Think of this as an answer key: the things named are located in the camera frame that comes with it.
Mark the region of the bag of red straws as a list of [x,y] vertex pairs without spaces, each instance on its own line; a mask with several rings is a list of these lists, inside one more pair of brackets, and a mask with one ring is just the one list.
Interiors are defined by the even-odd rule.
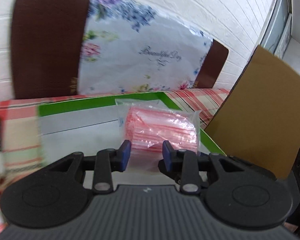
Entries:
[[128,168],[156,172],[165,140],[176,150],[199,150],[198,111],[170,109],[160,100],[116,99],[115,103],[122,140],[132,144]]

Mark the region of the green cardboard box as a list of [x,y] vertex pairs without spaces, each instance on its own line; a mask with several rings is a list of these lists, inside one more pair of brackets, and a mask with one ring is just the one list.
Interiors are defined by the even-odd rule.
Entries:
[[[106,96],[40,105],[39,134],[45,163],[53,163],[72,152],[90,156],[105,148],[118,148],[122,133],[116,98]],[[132,155],[125,172],[113,173],[114,186],[174,184],[174,180],[159,172],[157,165],[161,158],[161,154],[153,158]]]

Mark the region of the red plaid blanket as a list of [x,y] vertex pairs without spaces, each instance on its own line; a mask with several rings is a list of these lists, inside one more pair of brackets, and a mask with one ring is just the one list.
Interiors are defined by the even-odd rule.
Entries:
[[34,171],[3,191],[0,208],[8,227],[0,239],[223,239],[235,234],[199,197],[182,194],[174,184],[119,184],[112,193],[96,193],[97,154],[72,152],[46,164],[38,120],[42,104],[26,101],[2,114],[8,173],[30,165]]

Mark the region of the brown cardboard sheet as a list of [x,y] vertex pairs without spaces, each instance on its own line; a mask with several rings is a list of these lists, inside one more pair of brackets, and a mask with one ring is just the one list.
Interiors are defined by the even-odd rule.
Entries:
[[300,75],[258,46],[205,132],[225,154],[287,178],[300,148]]

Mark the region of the floral plastic bag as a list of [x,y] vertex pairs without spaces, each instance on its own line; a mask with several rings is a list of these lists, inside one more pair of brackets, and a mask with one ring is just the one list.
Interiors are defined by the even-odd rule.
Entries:
[[192,88],[212,43],[188,22],[135,0],[89,0],[77,92]]

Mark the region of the dark brown headboard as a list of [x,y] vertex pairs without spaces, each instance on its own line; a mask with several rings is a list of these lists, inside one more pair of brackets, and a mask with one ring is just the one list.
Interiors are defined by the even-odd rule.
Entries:
[[10,62],[16,99],[76,95],[88,2],[15,0]]

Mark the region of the window frame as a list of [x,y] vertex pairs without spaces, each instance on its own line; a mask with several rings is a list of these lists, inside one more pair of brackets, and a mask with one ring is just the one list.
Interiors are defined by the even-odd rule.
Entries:
[[282,59],[292,35],[292,0],[274,0],[260,45]]

